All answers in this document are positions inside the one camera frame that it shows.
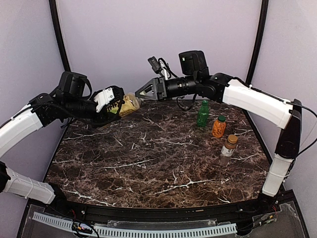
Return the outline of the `yellow tea bottle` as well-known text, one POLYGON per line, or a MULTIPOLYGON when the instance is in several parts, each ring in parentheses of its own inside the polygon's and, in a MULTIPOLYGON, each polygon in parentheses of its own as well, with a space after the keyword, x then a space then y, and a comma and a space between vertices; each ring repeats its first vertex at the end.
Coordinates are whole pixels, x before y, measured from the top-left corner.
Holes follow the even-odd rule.
POLYGON ((119 112, 120 117, 127 116, 128 114, 131 114, 140 109, 141 100, 137 98, 134 93, 128 93, 124 95, 123 100, 124 104, 122 104, 119 112))

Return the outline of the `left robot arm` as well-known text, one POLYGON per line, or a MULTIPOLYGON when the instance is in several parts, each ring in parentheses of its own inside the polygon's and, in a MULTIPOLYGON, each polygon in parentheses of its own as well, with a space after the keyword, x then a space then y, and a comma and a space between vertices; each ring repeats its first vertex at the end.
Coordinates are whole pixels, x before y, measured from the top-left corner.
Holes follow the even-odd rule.
MULTIPOLYGON (((123 99, 121 87, 110 86, 93 92, 87 76, 65 71, 52 92, 36 96, 1 125, 0 154, 3 156, 22 139, 57 119, 75 119, 94 127, 119 120, 119 113, 112 113, 110 107, 121 107, 123 99)), ((44 204, 65 198, 57 185, 23 176, 4 162, 0 164, 0 190, 44 204)))

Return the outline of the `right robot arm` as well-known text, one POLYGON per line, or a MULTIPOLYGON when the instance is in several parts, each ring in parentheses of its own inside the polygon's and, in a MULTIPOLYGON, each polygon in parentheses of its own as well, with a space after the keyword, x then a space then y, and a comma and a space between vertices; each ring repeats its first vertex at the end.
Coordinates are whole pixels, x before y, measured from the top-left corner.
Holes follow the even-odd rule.
POLYGON ((159 77, 151 79, 135 92, 136 97, 161 101, 186 95, 206 97, 247 110, 267 119, 281 129, 262 193, 274 197, 299 155, 302 109, 299 100, 289 101, 270 95, 241 79, 224 73, 210 75, 203 51, 179 54, 183 77, 168 78, 165 69, 155 57, 148 59, 159 77))

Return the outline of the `green plastic bottle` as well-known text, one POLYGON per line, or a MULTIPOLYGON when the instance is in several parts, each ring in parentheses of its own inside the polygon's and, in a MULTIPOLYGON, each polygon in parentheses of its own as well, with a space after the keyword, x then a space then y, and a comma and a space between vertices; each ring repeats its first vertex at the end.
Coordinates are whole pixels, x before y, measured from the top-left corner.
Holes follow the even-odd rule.
POLYGON ((209 103, 207 100, 203 100, 197 115, 197 126, 205 127, 207 125, 208 117, 209 117, 209 103))

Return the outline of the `orange juice bottle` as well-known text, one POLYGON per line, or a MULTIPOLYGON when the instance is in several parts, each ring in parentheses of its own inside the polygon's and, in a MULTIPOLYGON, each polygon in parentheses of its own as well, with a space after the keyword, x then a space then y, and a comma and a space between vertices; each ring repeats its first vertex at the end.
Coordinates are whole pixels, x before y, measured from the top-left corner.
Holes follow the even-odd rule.
POLYGON ((223 115, 219 115, 213 123, 212 136, 215 138, 221 138, 224 135, 226 128, 226 118, 223 115))

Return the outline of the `brown coffee bottle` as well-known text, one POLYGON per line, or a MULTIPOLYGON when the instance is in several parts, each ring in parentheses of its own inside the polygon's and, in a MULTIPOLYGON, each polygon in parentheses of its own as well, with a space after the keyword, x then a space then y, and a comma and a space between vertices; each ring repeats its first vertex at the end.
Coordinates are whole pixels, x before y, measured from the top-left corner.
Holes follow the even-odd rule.
POLYGON ((219 162, 221 166, 227 166, 236 149, 238 137, 231 134, 227 137, 220 152, 219 162))

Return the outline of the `left black frame post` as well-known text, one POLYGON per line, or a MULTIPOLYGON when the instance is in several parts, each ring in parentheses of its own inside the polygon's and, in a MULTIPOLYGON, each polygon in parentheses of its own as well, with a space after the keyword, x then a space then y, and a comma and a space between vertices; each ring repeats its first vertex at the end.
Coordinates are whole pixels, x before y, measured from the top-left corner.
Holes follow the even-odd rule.
POLYGON ((64 40, 63 40, 61 25, 60 25, 58 9, 57 9, 57 1, 49 0, 49 7, 50 7, 55 39, 57 42, 57 47, 58 47, 63 68, 65 71, 71 71, 68 55, 67 55, 64 40))

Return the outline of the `black frame post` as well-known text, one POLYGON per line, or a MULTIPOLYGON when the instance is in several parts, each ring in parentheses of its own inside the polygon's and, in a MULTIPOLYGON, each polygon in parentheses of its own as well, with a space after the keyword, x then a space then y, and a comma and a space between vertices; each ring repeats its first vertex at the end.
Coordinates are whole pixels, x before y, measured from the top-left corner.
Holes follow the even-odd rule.
POLYGON ((261 44, 262 44, 262 40, 263 40, 264 30, 265 30, 268 5, 269 5, 269 0, 262 0, 260 16, 259 16, 259 23, 258 23, 253 53, 251 56, 251 61, 250 61, 250 65, 249 65, 249 69, 248 69, 248 73, 247 73, 247 77, 246 77, 247 84, 252 83, 252 79, 253 79, 253 76, 255 73, 258 57, 260 54, 261 44))
POLYGON ((67 55, 64 40, 63 40, 61 25, 60 25, 58 9, 57 9, 57 1, 49 0, 49 7, 50 7, 55 39, 57 42, 57 47, 58 47, 63 68, 65 71, 71 71, 68 55, 67 55))

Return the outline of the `black front rail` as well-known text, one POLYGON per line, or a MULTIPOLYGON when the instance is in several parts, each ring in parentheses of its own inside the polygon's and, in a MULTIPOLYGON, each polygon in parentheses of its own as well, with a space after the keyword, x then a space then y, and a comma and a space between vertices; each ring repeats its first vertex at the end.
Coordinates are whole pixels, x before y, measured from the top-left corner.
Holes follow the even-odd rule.
POLYGON ((184 222, 199 219, 217 219, 223 221, 250 221, 253 216, 273 212, 275 202, 271 204, 256 199, 216 206, 194 208, 164 208, 141 209, 119 208, 89 205, 64 201, 56 205, 55 209, 72 218, 92 223, 106 223, 109 220, 123 220, 130 222, 184 222))

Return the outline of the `right black frame post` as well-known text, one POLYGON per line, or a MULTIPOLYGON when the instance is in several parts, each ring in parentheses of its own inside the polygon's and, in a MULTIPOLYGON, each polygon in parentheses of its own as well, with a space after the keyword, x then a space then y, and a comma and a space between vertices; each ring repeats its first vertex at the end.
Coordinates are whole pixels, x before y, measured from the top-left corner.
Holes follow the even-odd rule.
POLYGON ((249 69, 248 69, 248 73, 247 73, 247 77, 246 77, 247 84, 252 83, 252 79, 253 79, 253 76, 255 73, 258 57, 260 54, 261 44, 262 44, 262 40, 263 40, 264 30, 265 30, 268 5, 269 5, 269 0, 262 0, 260 16, 259 16, 259 23, 258 23, 253 53, 251 56, 251 61, 250 61, 250 65, 249 65, 249 69))

